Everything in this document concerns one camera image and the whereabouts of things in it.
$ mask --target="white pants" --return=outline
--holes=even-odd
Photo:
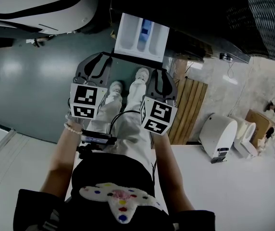
[[[134,81],[127,98],[127,110],[139,111],[146,85],[143,80]],[[122,96],[112,92],[106,98],[95,119],[91,120],[87,130],[108,133],[113,118],[119,113],[122,106]],[[151,173],[150,133],[142,129],[140,114],[125,113],[113,125],[112,135],[117,138],[115,145],[109,145],[104,152],[122,154],[139,161]]]

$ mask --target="black shirt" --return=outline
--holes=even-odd
[[[168,216],[152,206],[138,206],[131,221],[117,222],[107,202],[83,198],[79,190],[85,186],[113,182],[118,186],[138,188],[154,196],[151,175],[144,166],[127,156],[90,153],[72,175],[71,200],[43,192],[20,190],[13,221],[14,231],[31,230],[215,230],[215,216],[209,211],[183,211]]]

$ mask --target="white sneaker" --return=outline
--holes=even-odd
[[[123,85],[119,81],[114,81],[110,85],[110,93],[113,92],[113,91],[122,93],[122,90],[123,90]]]
[[[136,80],[137,79],[142,79],[144,81],[144,83],[147,82],[149,77],[149,71],[146,68],[140,68],[137,73],[136,73]]]

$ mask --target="gray floor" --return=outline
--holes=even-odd
[[[0,124],[31,137],[56,142],[68,111],[67,100],[76,68],[88,56],[112,50],[115,40],[110,37],[111,31],[109,28],[94,35],[60,35],[39,49],[24,40],[1,49]],[[117,59],[112,66],[109,83],[121,79],[125,83],[123,96],[126,96],[140,66]],[[235,63],[234,83],[223,79],[228,69],[225,62],[206,59],[201,70],[188,71],[189,78],[209,84],[190,140],[198,139],[211,113],[228,115],[231,112],[249,75],[241,99],[233,109],[234,115],[245,117],[250,108],[262,111],[266,102],[275,97],[275,62],[252,58],[250,64]],[[267,115],[275,119],[273,113],[267,112]]]
[[[209,84],[189,140],[198,140],[204,122],[212,113],[229,115],[232,111],[233,115],[245,118],[249,109],[263,113],[267,102],[275,98],[274,61],[254,57],[249,64],[234,63],[232,65],[234,76],[231,71],[229,72],[232,83],[227,81],[228,69],[228,63],[206,59],[201,70],[194,68],[188,70],[189,78]],[[264,114],[275,122],[275,114],[272,111]]]
[[[20,133],[57,142],[70,96],[70,84],[78,64],[88,56],[110,52],[112,29],[99,34],[60,35],[35,48],[25,40],[0,50],[0,124]],[[115,59],[111,83],[121,79],[128,91],[140,67]]]

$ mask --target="metal mesh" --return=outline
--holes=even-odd
[[[230,40],[246,54],[275,60],[275,0],[231,0]]]

